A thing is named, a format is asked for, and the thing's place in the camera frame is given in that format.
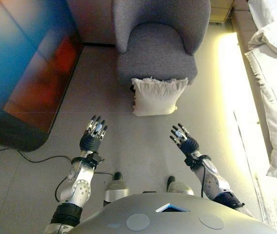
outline black strap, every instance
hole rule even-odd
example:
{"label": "black strap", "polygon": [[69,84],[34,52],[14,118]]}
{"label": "black strap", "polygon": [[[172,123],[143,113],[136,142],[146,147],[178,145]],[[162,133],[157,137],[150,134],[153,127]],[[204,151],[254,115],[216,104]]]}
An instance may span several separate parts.
{"label": "black strap", "polygon": [[75,157],[71,160],[71,164],[74,164],[75,162],[83,162],[85,164],[87,164],[90,167],[93,167],[94,169],[96,169],[96,166],[103,161],[103,159],[101,159],[101,157],[98,155],[97,152],[93,152],[91,154],[89,154],[87,157]]}
{"label": "black strap", "polygon": [[187,156],[184,162],[187,166],[189,166],[191,169],[194,169],[198,166],[202,166],[202,161],[204,159],[211,160],[211,158],[208,155],[201,155],[198,158],[193,158],[192,156]]}

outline armchair seat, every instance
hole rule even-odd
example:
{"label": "armchair seat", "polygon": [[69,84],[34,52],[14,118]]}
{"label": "armchair seat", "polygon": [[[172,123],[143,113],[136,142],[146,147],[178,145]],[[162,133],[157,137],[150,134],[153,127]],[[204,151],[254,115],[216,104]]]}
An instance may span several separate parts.
{"label": "armchair seat", "polygon": [[186,53],[180,34],[173,27],[161,23],[144,23],[135,27],[129,37],[126,53],[118,58],[121,83],[131,78],[189,79],[197,75],[194,56]]}

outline armchair backrest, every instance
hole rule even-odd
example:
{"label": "armchair backrest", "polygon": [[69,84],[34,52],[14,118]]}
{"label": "armchair backrest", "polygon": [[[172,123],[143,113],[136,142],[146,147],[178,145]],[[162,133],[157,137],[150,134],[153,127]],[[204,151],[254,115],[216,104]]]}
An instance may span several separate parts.
{"label": "armchair backrest", "polygon": [[189,55],[199,48],[207,31],[210,0],[113,0],[117,49],[127,50],[131,31],[139,24],[162,23],[175,28]]}

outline circular sensor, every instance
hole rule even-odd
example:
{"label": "circular sensor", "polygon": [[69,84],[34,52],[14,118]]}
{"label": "circular sensor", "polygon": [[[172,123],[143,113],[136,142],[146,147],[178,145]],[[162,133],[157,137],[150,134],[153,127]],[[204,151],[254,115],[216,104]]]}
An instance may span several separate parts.
{"label": "circular sensor", "polygon": [[135,232],[147,228],[149,223],[150,219],[145,214],[134,214],[127,219],[127,227]]}
{"label": "circular sensor", "polygon": [[219,217],[212,214],[201,214],[198,216],[201,223],[208,228],[220,230],[224,228],[224,222]]}

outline gray floor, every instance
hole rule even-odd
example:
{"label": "gray floor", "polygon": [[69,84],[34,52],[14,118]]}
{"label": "gray floor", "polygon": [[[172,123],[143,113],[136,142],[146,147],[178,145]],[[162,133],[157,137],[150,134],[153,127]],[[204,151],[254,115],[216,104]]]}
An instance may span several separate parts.
{"label": "gray floor", "polygon": [[[218,69],[218,39],[222,25],[209,25],[196,54],[198,76],[167,116],[132,114],[133,94],[117,83],[114,48],[85,47],[48,141],[26,153],[32,160],[54,155],[79,156],[79,140],[89,119],[101,115],[108,132],[99,149],[106,160],[98,172],[121,171],[132,193],[165,191],[169,175],[189,184],[200,195],[200,183],[184,164],[184,155],[169,139],[170,129],[184,124],[255,218],[260,209],[233,112],[224,105]],[[70,164],[53,159],[28,163],[16,151],[0,152],[0,234],[42,233],[56,208],[54,189]],[[92,195],[82,219],[102,206],[109,175],[95,175]]]}

